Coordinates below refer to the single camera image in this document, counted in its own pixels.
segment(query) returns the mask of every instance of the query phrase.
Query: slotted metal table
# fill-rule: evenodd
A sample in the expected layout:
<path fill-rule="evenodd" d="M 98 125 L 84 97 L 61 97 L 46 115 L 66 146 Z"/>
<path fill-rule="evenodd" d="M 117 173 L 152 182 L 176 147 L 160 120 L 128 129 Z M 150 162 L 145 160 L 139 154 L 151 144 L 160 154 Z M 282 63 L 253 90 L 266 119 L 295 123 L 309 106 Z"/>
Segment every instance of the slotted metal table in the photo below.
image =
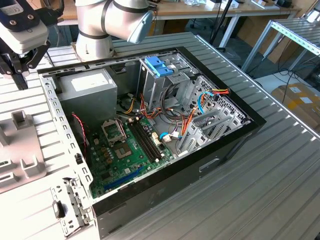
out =
<path fill-rule="evenodd" d="M 307 51 L 312 52 L 316 56 L 320 55 L 320 25 L 318 22 L 310 23 L 303 18 L 270 20 L 244 62 L 241 68 L 242 71 L 245 72 L 248 69 L 271 29 L 277 30 L 278 33 L 265 51 L 264 56 L 267 56 L 274 49 L 282 35 L 295 41 L 304 48 L 303 52 L 290 66 L 289 70 L 292 70 L 297 65 Z"/>
<path fill-rule="evenodd" d="M 312 240 L 320 231 L 320 137 L 201 37 L 177 33 L 139 45 L 114 42 L 120 55 L 184 46 L 267 120 L 226 164 L 146 212 L 107 240 Z M 55 66 L 78 62 L 71 47 L 49 50 Z M 40 67 L 48 67 L 44 58 Z M 50 186 L 72 176 L 36 72 L 29 89 L 0 79 L 0 120 L 32 114 L 47 176 L 0 195 L 1 238 L 63 240 Z M 72 240 L 98 240 L 94 226 Z"/>

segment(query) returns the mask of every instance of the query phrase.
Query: expansion slot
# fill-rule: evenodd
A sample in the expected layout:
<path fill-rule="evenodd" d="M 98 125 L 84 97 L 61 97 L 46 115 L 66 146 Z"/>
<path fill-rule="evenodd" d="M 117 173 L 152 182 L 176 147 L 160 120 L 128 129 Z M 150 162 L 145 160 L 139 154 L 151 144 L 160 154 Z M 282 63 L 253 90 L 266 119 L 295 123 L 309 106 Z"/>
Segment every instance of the expansion slot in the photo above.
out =
<path fill-rule="evenodd" d="M 106 190 L 112 189 L 113 187 L 116 187 L 116 186 L 118 186 L 118 185 L 120 185 L 120 184 L 122 184 L 122 183 L 124 183 L 124 182 L 126 182 L 128 180 L 130 180 L 130 179 L 133 179 L 134 177 L 138 176 L 139 172 L 141 170 L 143 170 L 144 168 L 145 167 L 142 166 L 139 169 L 137 169 L 136 171 L 128 174 L 127 176 L 124 176 L 124 177 L 122 177 L 122 178 L 120 178 L 120 179 L 118 179 L 118 180 L 116 180 L 114 182 L 111 182 L 111 183 L 109 183 L 107 185 L 104 185 L 103 186 L 104 190 L 106 191 Z"/>
<path fill-rule="evenodd" d="M 128 123 L 128 127 L 132 132 L 134 138 L 143 149 L 144 153 L 148 156 L 151 163 L 154 163 L 156 159 L 161 159 L 161 154 L 156 146 L 153 144 L 148 134 L 138 121 Z"/>

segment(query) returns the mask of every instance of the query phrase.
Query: ram slot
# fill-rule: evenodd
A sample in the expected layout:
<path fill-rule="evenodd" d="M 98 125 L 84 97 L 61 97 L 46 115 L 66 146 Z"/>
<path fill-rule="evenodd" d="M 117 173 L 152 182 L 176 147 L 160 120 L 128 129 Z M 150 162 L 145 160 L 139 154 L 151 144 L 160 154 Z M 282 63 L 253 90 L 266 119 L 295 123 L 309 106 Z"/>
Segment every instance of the ram slot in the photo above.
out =
<path fill-rule="evenodd" d="M 153 144 L 143 127 L 139 122 L 129 123 L 128 127 L 140 147 L 143 149 L 149 160 L 153 163 L 156 159 L 161 159 L 161 154 Z"/>

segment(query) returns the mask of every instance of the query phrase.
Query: desk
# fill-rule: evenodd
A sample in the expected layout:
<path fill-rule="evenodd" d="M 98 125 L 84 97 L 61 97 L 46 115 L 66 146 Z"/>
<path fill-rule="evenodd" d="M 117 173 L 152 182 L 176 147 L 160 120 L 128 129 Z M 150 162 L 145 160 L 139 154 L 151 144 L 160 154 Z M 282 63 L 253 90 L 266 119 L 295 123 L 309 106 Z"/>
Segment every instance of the desk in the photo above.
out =
<path fill-rule="evenodd" d="M 267 123 L 217 170 L 156 206 L 105 240 L 307 239 L 320 229 L 320 137 L 201 37 L 189 32 L 113 42 L 120 55 L 184 46 Z M 51 48 L 55 66 L 76 63 L 70 46 Z M 48 67 L 46 61 L 40 67 Z M 1 236 L 65 240 L 50 186 L 72 176 L 36 73 L 18 91 L 0 79 L 0 120 L 24 109 L 36 124 L 48 175 L 0 195 Z M 10 109 L 3 111 L 2 106 Z M 90 226 L 70 240 L 98 240 Z"/>
<path fill-rule="evenodd" d="M 73 0 L 64 0 L 65 9 L 63 18 L 64 21 L 60 25 L 77 25 L 77 10 Z M 33 4 L 33 7 L 39 8 L 40 6 Z M 257 5 L 253 4 L 251 0 L 245 0 L 245 3 L 240 4 L 238 8 L 230 8 L 226 17 L 232 17 L 227 30 L 223 36 L 223 39 L 219 47 L 224 48 L 227 45 L 230 36 L 235 29 L 235 26 L 240 17 L 248 16 L 271 16 L 271 15 L 289 15 L 288 19 L 295 17 L 297 12 L 301 8 L 294 7 L 290 10 L 281 7 L 278 9 L 262 9 Z M 218 14 L 218 8 L 212 9 L 205 4 L 200 4 L 200 6 L 189 6 L 184 2 L 160 2 L 158 4 L 158 15 L 157 20 L 174 20 L 174 19 L 201 19 L 201 18 L 215 18 Z"/>

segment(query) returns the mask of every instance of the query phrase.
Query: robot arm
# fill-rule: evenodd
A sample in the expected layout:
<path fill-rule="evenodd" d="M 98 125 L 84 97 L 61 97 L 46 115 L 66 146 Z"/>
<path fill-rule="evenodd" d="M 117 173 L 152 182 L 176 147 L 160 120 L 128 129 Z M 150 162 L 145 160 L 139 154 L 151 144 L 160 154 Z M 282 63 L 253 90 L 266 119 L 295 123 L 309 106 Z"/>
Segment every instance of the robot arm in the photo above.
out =
<path fill-rule="evenodd" d="M 76 0 L 79 36 L 76 52 L 83 61 L 112 57 L 115 36 L 140 43 L 152 24 L 147 0 Z"/>
<path fill-rule="evenodd" d="M 0 74 L 12 78 L 19 90 L 28 88 L 28 69 L 36 68 L 50 47 L 47 27 L 58 23 L 64 11 L 60 2 L 57 10 L 34 10 L 26 0 L 0 1 Z"/>
<path fill-rule="evenodd" d="M 19 90 L 28 88 L 24 78 L 28 69 L 35 69 L 50 47 L 47 27 L 62 16 L 64 0 L 59 3 L 56 10 L 33 10 L 26 0 L 0 0 L 0 74 L 12 78 Z M 151 27 L 147 0 L 76 0 L 75 4 L 76 51 L 84 61 L 112 57 L 110 35 L 137 44 Z"/>

